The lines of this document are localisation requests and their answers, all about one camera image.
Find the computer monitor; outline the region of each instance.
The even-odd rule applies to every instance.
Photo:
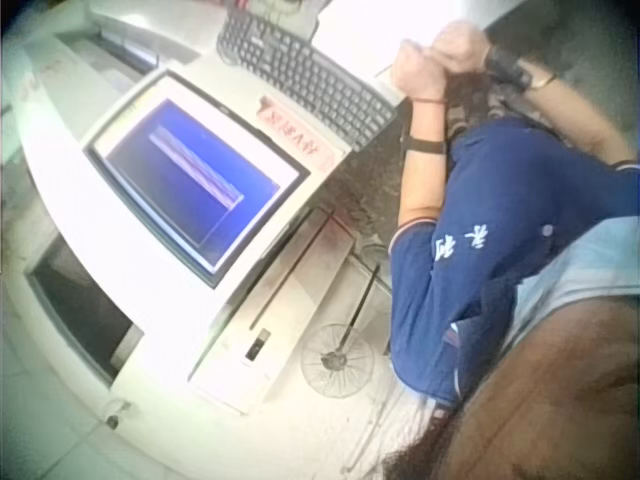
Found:
[[[308,175],[171,74],[116,114],[87,154],[147,227],[214,287]]]

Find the red label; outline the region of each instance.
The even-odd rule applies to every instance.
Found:
[[[269,133],[293,146],[319,170],[331,171],[336,163],[336,155],[325,140],[273,100],[262,97],[260,103],[258,118],[267,126]]]

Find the blue shirt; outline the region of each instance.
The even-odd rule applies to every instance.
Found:
[[[452,159],[438,221],[402,226],[390,247],[394,370],[448,405],[499,353],[520,281],[599,222],[638,215],[639,182],[508,118],[460,138]]]

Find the black keyboard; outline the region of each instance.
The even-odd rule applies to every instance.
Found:
[[[287,95],[362,150],[395,117],[383,97],[305,42],[263,18],[230,9],[218,52]]]

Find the wristwatch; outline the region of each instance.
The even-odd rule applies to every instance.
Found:
[[[402,135],[401,139],[402,151],[407,154],[407,151],[413,150],[420,153],[431,153],[434,155],[446,155],[447,144],[446,142],[430,142],[428,140],[419,140],[413,138],[408,132]]]
[[[515,85],[523,92],[533,83],[533,75],[520,66],[518,57],[500,47],[491,47],[484,64],[490,74]]]

